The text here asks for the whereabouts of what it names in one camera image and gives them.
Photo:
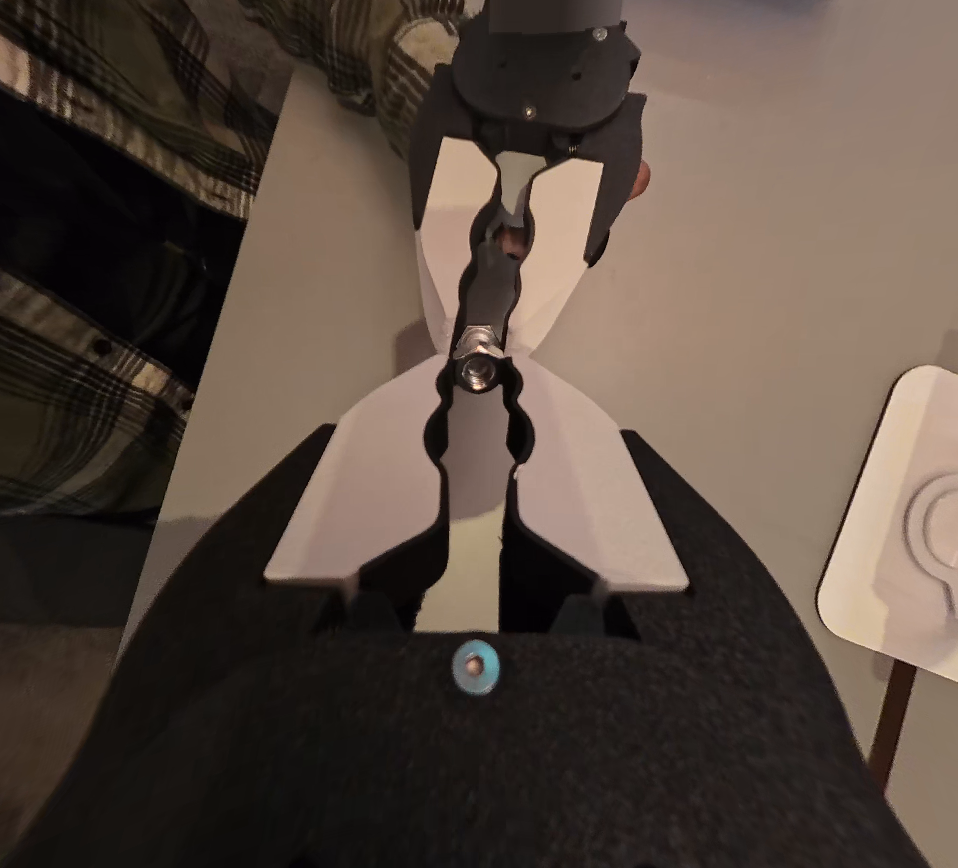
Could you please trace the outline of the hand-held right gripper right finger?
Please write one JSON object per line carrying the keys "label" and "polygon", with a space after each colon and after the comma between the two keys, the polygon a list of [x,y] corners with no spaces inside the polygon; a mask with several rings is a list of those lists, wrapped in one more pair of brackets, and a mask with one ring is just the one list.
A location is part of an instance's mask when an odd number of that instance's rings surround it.
{"label": "hand-held right gripper right finger", "polygon": [[521,531],[609,591],[684,591],[688,575],[616,421],[535,360],[508,362],[509,498]]}

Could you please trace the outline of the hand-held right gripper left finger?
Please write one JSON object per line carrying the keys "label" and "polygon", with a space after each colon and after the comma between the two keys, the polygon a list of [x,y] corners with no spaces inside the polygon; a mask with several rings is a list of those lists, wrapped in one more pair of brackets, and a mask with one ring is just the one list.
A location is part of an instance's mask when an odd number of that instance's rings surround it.
{"label": "hand-held right gripper left finger", "polygon": [[423,596],[449,561],[449,359],[355,404],[332,432],[266,565],[271,584]]}

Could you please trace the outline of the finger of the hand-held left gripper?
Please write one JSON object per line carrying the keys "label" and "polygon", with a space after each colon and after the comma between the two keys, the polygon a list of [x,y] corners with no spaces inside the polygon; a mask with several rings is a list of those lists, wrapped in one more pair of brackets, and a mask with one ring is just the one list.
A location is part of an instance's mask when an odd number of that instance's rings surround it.
{"label": "finger of the hand-held left gripper", "polygon": [[578,287],[587,267],[584,254],[603,170],[599,161],[566,159],[531,180],[533,240],[509,314],[509,354],[531,354]]}
{"label": "finger of the hand-held left gripper", "polygon": [[473,223],[493,200],[498,179],[496,165],[477,144],[443,139],[416,236],[425,323],[443,357],[450,352],[461,279],[473,260]]}

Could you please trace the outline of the person's plaid shirt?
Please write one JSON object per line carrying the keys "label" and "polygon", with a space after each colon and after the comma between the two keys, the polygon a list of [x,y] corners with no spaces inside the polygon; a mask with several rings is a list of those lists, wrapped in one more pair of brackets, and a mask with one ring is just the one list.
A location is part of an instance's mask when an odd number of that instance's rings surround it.
{"label": "person's plaid shirt", "polygon": [[[232,0],[314,63],[319,0]],[[189,0],[2,0],[2,515],[160,506],[278,125]]]}

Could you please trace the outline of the silver hex nut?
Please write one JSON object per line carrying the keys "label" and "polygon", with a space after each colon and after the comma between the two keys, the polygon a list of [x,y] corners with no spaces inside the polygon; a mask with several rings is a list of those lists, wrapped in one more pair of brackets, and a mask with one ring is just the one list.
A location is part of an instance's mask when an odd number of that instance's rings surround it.
{"label": "silver hex nut", "polygon": [[467,325],[451,353],[452,359],[488,356],[504,359],[506,353],[501,338],[492,326]]}

